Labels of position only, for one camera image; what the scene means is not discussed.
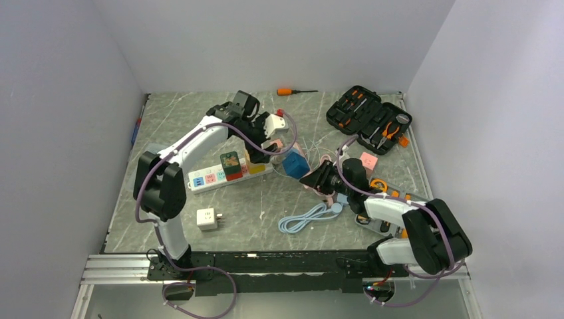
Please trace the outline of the yellow cube socket adapter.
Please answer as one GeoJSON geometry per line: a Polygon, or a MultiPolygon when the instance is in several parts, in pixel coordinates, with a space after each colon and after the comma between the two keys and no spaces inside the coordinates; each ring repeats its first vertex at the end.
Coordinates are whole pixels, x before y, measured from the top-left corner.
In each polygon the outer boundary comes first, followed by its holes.
{"type": "Polygon", "coordinates": [[[246,161],[245,164],[249,174],[251,175],[265,171],[266,168],[264,163],[251,163],[250,161],[246,161]]]}

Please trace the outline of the clear plastic screw box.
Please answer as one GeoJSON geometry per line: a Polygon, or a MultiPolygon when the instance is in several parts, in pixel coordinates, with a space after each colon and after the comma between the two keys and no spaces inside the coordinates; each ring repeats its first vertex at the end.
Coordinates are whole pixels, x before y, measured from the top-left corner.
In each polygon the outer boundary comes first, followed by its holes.
{"type": "MultiPolygon", "coordinates": [[[[166,146],[163,144],[157,144],[157,143],[148,143],[144,149],[140,152],[138,158],[144,153],[144,152],[150,152],[153,154],[157,154],[158,152],[160,152],[161,150],[165,149],[166,146]]],[[[133,167],[133,171],[132,173],[129,175],[128,179],[126,180],[126,189],[129,191],[133,191],[134,189],[134,182],[136,179],[136,171],[137,171],[137,167],[138,167],[138,159],[134,160],[134,167],[133,167]]]]}

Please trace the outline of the red cube socket adapter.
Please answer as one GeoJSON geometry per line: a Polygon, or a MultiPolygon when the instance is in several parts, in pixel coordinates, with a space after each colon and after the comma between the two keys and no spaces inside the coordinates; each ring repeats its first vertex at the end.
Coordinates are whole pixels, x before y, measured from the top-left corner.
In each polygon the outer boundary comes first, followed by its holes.
{"type": "Polygon", "coordinates": [[[242,177],[243,177],[242,171],[225,175],[225,178],[226,178],[227,181],[233,181],[233,180],[236,180],[236,179],[239,179],[239,178],[242,178],[242,177]]]}

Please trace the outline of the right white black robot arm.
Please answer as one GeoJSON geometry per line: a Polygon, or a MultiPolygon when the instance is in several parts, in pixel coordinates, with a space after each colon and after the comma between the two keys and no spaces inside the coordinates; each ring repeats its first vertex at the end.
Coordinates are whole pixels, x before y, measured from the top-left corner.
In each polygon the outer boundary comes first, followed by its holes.
{"type": "Polygon", "coordinates": [[[299,181],[323,195],[345,195],[352,211],[366,221],[383,221],[406,231],[405,238],[385,232],[368,247],[366,266],[375,276],[396,265],[419,266],[436,276],[473,252],[471,241],[444,200],[413,201],[372,188],[359,159],[349,158],[341,164],[326,159],[299,181]]]}

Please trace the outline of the white cube socket adapter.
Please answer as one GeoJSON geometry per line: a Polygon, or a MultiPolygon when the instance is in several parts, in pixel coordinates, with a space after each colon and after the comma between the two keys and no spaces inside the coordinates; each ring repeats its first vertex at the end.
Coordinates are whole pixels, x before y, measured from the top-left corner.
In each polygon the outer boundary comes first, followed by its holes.
{"type": "Polygon", "coordinates": [[[223,214],[216,213],[214,208],[198,209],[196,211],[196,225],[200,231],[211,231],[218,228],[223,214]]]}

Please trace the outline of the grey tool case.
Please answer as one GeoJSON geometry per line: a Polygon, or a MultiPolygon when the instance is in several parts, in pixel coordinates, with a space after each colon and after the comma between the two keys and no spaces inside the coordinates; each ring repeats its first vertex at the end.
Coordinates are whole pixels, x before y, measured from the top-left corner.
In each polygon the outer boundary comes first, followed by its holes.
{"type": "Polygon", "coordinates": [[[404,222],[400,215],[413,209],[413,207],[405,202],[393,200],[391,197],[397,197],[419,204],[424,204],[430,199],[415,193],[405,192],[401,188],[389,183],[388,191],[385,194],[385,199],[369,197],[362,206],[362,208],[364,208],[364,204],[368,205],[366,208],[366,217],[357,215],[354,221],[357,225],[374,231],[383,237],[391,236],[394,238],[407,239],[407,230],[404,228],[404,222]]]}

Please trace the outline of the salmon pink usb charger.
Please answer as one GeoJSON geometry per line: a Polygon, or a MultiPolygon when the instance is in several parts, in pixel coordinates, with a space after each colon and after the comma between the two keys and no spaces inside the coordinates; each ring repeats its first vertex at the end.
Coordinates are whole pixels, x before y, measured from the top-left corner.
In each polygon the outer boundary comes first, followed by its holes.
{"type": "Polygon", "coordinates": [[[280,139],[269,140],[264,143],[265,150],[268,152],[279,153],[283,149],[283,142],[280,139]]]}

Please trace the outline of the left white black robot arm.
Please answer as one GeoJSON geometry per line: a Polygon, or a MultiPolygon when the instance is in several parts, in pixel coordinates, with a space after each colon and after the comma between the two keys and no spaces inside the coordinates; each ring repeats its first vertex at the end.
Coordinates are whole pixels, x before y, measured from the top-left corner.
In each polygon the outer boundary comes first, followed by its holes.
{"type": "Polygon", "coordinates": [[[167,256],[165,271],[175,279],[186,277],[192,267],[191,246],[184,235],[180,213],[187,201],[185,174],[213,147],[232,136],[245,142],[252,163],[267,163],[278,154],[263,144],[289,125],[283,114],[259,112],[254,96],[238,91],[232,101],[211,107],[184,137],[138,159],[134,194],[138,223],[155,227],[159,252],[167,256]]]}

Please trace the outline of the black tool case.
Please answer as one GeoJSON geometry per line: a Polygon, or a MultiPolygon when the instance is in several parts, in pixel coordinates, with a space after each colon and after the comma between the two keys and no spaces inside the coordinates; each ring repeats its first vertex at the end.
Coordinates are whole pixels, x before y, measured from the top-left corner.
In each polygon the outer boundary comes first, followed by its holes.
{"type": "Polygon", "coordinates": [[[377,155],[387,154],[393,146],[403,148],[410,143],[407,131],[413,117],[407,111],[385,102],[363,86],[349,88],[326,112],[327,122],[346,135],[355,135],[357,142],[377,155]],[[399,131],[381,148],[377,145],[390,121],[398,122],[399,131]]]}

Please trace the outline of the blue cube socket adapter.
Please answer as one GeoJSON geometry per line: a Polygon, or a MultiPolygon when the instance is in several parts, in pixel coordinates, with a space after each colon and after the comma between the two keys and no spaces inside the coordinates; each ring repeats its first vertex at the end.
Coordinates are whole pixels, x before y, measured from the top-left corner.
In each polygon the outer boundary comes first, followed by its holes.
{"type": "Polygon", "coordinates": [[[286,175],[294,179],[301,179],[310,172],[307,160],[299,152],[289,152],[282,165],[286,175]]]}

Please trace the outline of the green cube socket adapter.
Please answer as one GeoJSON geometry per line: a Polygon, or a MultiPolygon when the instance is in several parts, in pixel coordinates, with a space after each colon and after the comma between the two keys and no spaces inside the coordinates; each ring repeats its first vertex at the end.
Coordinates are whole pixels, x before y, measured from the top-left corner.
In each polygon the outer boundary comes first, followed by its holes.
{"type": "Polygon", "coordinates": [[[227,152],[219,156],[222,170],[226,175],[237,174],[241,171],[241,164],[237,152],[227,152]]]}

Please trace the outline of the pink cube socket adapter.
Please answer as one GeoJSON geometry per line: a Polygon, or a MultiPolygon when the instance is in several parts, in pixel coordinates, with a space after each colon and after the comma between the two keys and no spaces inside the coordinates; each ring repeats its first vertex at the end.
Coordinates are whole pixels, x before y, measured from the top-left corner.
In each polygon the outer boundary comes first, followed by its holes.
{"type": "Polygon", "coordinates": [[[375,155],[363,152],[359,159],[361,160],[362,166],[365,168],[367,175],[372,175],[378,162],[378,158],[375,155]]]}

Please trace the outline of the white power strip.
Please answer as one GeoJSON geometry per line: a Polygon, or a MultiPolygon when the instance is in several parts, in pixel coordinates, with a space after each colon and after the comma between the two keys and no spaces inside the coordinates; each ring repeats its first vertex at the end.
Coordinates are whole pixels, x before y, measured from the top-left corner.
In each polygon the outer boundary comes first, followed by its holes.
{"type": "Polygon", "coordinates": [[[240,181],[245,181],[254,177],[259,177],[268,173],[273,173],[274,167],[267,163],[265,164],[265,171],[256,173],[254,175],[249,174],[247,166],[245,164],[245,159],[240,159],[241,171],[243,172],[243,177],[227,181],[225,178],[225,173],[222,170],[221,164],[209,166],[203,169],[197,169],[190,171],[188,173],[187,188],[193,193],[203,193],[206,191],[211,191],[220,187],[225,187],[240,181]]]}

